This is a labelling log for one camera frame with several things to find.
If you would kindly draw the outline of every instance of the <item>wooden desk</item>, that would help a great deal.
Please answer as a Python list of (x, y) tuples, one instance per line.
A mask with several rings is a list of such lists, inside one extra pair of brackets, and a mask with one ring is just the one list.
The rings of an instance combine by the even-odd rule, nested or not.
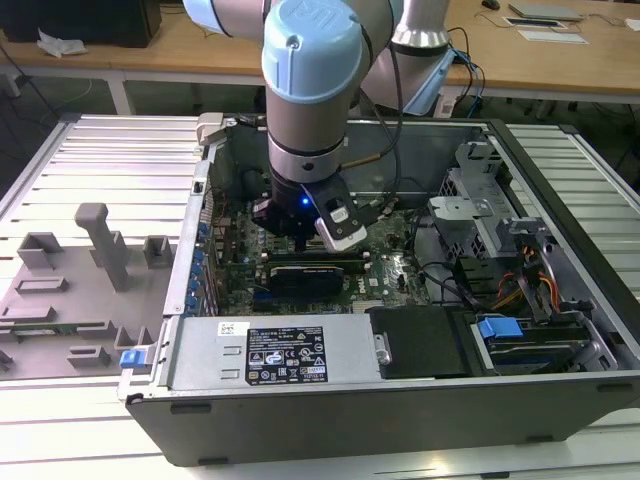
[[(535, 0), (564, 4), (588, 15), (598, 13), (620, 20), (640, 19), (640, 5), (586, 0)], [(546, 100), (640, 103), (640, 32), (614, 27), (600, 17), (590, 17), (568, 32), (580, 30), (589, 45), (530, 42), (516, 28), (498, 28), (475, 16), (482, 12), (504, 24), (503, 16), (516, 16), (502, 0), (497, 12), (482, 8), (479, 0), (451, 0), (449, 28), (461, 26), (469, 34), (474, 62), (486, 75), (486, 96)], [(453, 32), (458, 48), (461, 33)], [(3, 41), (12, 58), (30, 75), (97, 78), (109, 83), (116, 110), (134, 113), (127, 96), (128, 80), (262, 85), (260, 47), (222, 35), (207, 34), (184, 15), (163, 15), (160, 31), (148, 48), (129, 49), (89, 45), (89, 53), (56, 59), (35, 44)], [(0, 63), (0, 74), (15, 69)], [(468, 82), (462, 66), (452, 67), (438, 115), (450, 115), (455, 98)], [(6, 82), (9, 88), (12, 82)]]
[[(600, 14), (611, 19), (640, 19), (640, 5), (584, 0), (535, 0), (532, 3), (566, 5), (581, 15)], [(569, 23), (567, 30), (578, 33), (589, 45), (530, 42), (502, 17), (517, 17), (501, 0), (499, 11), (489, 11), (472, 0), (451, 0), (447, 26), (462, 26), (469, 35), (471, 56), (486, 73), (486, 96), (542, 100), (640, 103), (640, 32), (614, 27), (601, 17)], [(452, 32), (457, 48), (464, 49), (461, 32)], [(451, 108), (468, 82), (466, 68), (453, 66), (441, 103)]]

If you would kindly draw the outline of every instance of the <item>floor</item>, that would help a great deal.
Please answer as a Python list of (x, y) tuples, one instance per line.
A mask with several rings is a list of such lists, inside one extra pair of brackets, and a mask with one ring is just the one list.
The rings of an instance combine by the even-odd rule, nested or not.
[[(63, 113), (114, 114), (106, 83), (81, 79), (34, 78), (48, 102)], [(56, 119), (29, 84), (22, 95), (0, 101), (0, 196), (4, 195), (56, 123)], [(202, 85), (204, 111), (251, 112), (255, 87)], [(193, 115), (188, 84), (131, 82), (130, 92), (141, 115)], [(472, 99), (465, 99), (454, 117), (466, 117)], [(640, 108), (627, 105), (580, 103), (576, 111), (558, 102), (543, 121), (535, 118), (538, 103), (487, 98), (478, 118), (499, 118), (508, 123), (574, 125), (595, 149), (634, 187), (640, 187)]]

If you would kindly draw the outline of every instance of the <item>sticker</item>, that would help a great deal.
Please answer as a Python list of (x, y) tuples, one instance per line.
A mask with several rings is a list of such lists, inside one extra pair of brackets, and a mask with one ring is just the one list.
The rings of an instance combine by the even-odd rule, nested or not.
[[(249, 322), (228, 323), (249, 325)], [(322, 327), (251, 328), (245, 332), (245, 380), (249, 385), (328, 381)]]
[(244, 337), (251, 322), (220, 322), (218, 324), (219, 337)]

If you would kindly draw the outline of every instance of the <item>gray plastic block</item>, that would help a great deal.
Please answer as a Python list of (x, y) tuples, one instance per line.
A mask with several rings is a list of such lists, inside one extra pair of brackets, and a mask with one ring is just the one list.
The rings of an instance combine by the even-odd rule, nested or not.
[(67, 360), (74, 368), (79, 367), (108, 367), (111, 356), (101, 345), (69, 347)]
[[(0, 318), (0, 348), (20, 368), (11, 368), (2, 373), (2, 379), (22, 380), (31, 378), (69, 378), (94, 375), (118, 375), (120, 367), (116, 361), (124, 347), (114, 348), (119, 327), (124, 327), (134, 346), (142, 327), (146, 327), (153, 340), (157, 340), (162, 324), (162, 311), (171, 278), (171, 269), (149, 269), (142, 245), (128, 248), (129, 288), (126, 292), (114, 292), (109, 277), (103, 269), (96, 268), (89, 249), (92, 246), (64, 247), (62, 252), (48, 255), (54, 272), (31, 271), (23, 265), (16, 274), (11, 287), (0, 299), (0, 315), (6, 309), (49, 308), (55, 310), (55, 319), (44, 323), (34, 331), (24, 334), (23, 325), (2, 322)], [(21, 294), (16, 287), (24, 281), (40, 280), (52, 276), (63, 277), (68, 288), (63, 292)], [(74, 333), (58, 333), (66, 324), (76, 325)], [(48, 335), (47, 326), (56, 332)], [(69, 347), (102, 345), (111, 356), (108, 367), (78, 367), (67, 361)]]
[(7, 307), (0, 312), (0, 322), (42, 323), (52, 322), (56, 317), (53, 307)]
[(118, 328), (118, 333), (116, 334), (116, 340), (113, 342), (113, 348), (116, 352), (122, 352), (124, 350), (129, 350), (131, 347), (135, 346), (135, 342), (131, 340), (131, 337), (127, 333), (126, 328), (120, 327)]
[(11, 363), (13, 363), (13, 358), (0, 350), (0, 370), (6, 372), (9, 370)]
[(78, 207), (75, 221), (76, 225), (84, 228), (89, 234), (114, 290), (124, 292), (127, 290), (129, 279), (126, 255), (113, 241), (113, 235), (107, 227), (108, 213), (109, 210), (104, 203), (83, 203)]
[[(124, 264), (126, 265), (127, 263), (129, 263), (131, 251), (127, 248), (127, 245), (124, 243), (124, 237), (120, 232), (111, 232), (111, 233), (113, 236), (113, 244), (116, 247), (116, 251), (118, 252), (118, 255), (123, 256)], [(98, 255), (98, 252), (96, 252), (96, 250), (92, 248), (89, 250), (89, 253), (91, 254), (91, 258), (93, 258), (93, 261), (95, 262), (96, 267), (104, 268), (104, 266), (102, 265), (102, 260)]]
[(153, 344), (153, 338), (151, 338), (151, 334), (149, 333), (149, 330), (147, 329), (147, 327), (142, 327), (140, 329), (140, 334), (138, 335), (138, 343), (136, 344), (136, 346), (152, 345), (152, 344)]
[(64, 292), (69, 284), (64, 277), (38, 277), (21, 280), (16, 285), (19, 294)]
[(104, 339), (115, 340), (118, 329), (111, 320), (101, 322), (102, 324), (95, 327), (78, 327), (77, 332), (81, 338), (85, 340)]
[(20, 343), (21, 338), (13, 333), (10, 328), (0, 330), (0, 343)]
[(171, 268), (173, 265), (169, 237), (148, 236), (142, 251), (149, 268)]
[(61, 252), (53, 233), (29, 233), (18, 248), (18, 255), (29, 270), (53, 270), (48, 254)]

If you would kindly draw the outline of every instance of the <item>laptop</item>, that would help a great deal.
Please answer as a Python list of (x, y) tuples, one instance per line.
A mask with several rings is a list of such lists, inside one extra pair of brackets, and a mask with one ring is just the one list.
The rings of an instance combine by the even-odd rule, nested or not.
[(540, 18), (544, 20), (565, 20), (579, 22), (583, 20), (577, 12), (560, 5), (537, 5), (534, 3), (512, 2), (509, 8), (522, 18)]

